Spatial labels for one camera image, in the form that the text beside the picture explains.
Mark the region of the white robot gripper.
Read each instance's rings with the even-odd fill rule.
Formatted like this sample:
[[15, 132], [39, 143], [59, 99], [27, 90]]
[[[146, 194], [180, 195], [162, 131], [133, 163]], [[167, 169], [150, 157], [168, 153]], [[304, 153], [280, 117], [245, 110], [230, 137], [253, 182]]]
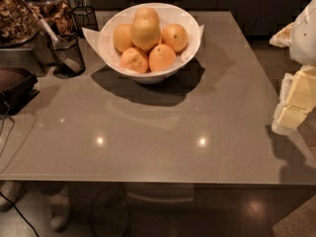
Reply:
[[289, 46], [291, 59], [303, 65], [294, 75], [284, 75], [274, 113], [272, 131], [289, 135], [316, 108], [316, 0], [310, 1], [294, 24], [273, 35], [270, 44]]

